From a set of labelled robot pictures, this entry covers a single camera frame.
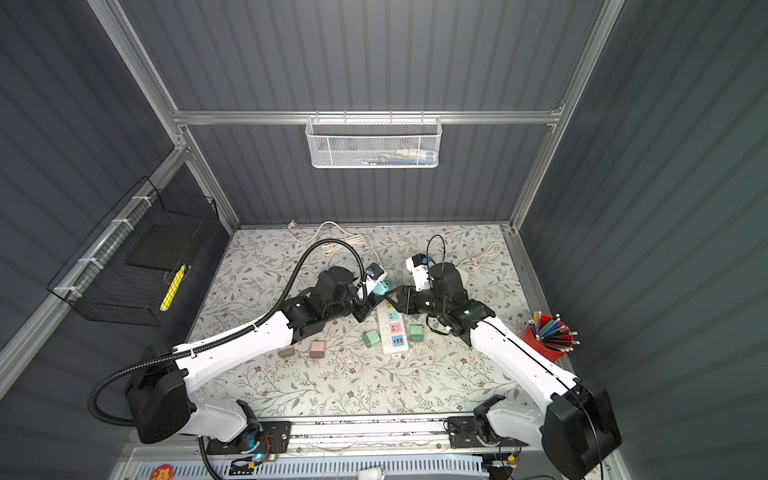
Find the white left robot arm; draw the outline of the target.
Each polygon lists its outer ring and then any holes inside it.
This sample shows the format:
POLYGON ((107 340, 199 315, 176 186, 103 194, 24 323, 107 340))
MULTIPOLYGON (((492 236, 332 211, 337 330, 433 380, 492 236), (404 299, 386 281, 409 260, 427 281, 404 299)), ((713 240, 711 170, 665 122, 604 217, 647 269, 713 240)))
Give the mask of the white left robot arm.
POLYGON ((379 302, 374 290, 386 277, 376 263, 361 279, 343 267, 326 268, 314 287, 284 300, 267 321, 248 323, 243 336, 226 341, 218 334, 199 344, 182 344, 177 349, 190 351, 190 356, 134 372, 125 396, 140 441, 154 444, 183 434, 209 437, 243 453, 261 448, 264 435, 247 403, 215 402, 202 394, 202 387, 262 354, 321 332, 331 320, 346 316, 363 320, 379 302), (204 352, 197 352, 198 345, 204 352))

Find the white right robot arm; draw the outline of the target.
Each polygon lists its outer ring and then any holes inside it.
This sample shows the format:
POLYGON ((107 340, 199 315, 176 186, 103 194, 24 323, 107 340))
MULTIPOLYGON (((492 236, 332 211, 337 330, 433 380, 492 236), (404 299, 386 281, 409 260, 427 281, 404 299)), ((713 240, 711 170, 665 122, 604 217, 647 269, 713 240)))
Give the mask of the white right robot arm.
POLYGON ((406 261, 413 284, 388 294, 395 309, 435 318, 448 335, 488 357, 531 397, 524 408, 494 395, 473 411, 478 442, 498 447, 519 440, 544 451, 568 479, 583 479, 622 442, 606 389, 579 379, 515 335, 484 303, 469 297, 460 272, 418 254, 406 261))

